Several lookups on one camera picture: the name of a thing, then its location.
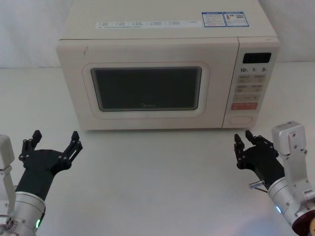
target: microwave label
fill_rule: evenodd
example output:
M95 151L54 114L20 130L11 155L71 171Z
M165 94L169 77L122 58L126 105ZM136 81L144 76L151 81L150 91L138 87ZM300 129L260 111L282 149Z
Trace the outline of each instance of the microwave label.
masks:
M168 29L168 28L201 28L201 21L125 21L97 22L95 28L102 29Z
M222 12L202 12L205 27L226 27Z
M223 12L227 27L248 27L249 24L243 11Z
M243 11L202 12L204 27L248 27Z

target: control panel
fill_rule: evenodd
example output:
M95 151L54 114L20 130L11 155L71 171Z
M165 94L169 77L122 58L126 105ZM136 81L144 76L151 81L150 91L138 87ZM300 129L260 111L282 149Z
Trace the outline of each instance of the control panel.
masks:
M260 44L261 49L242 48L240 42L223 128L255 124L279 47L279 42L268 44Z

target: small metal rod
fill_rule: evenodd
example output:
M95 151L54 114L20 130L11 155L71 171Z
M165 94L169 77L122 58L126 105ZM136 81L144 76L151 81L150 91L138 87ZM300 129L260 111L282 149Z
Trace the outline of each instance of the small metal rod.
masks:
M260 186L262 186L264 184L265 184L265 181L264 180L260 180L260 181L254 182L254 183L250 183L249 187L250 188L257 188L257 187L260 187Z

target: red button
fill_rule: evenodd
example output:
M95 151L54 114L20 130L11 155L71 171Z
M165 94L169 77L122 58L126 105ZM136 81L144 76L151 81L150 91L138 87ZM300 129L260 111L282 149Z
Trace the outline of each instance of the red button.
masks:
M233 103L231 110L256 110L258 106L257 102L239 102Z

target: green led light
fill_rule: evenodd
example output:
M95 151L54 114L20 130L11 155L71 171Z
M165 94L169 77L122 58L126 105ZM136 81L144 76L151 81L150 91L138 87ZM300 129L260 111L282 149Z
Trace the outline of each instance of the green led light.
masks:
M36 222L36 228L39 227L39 223L40 223L40 220L38 220L38 221Z

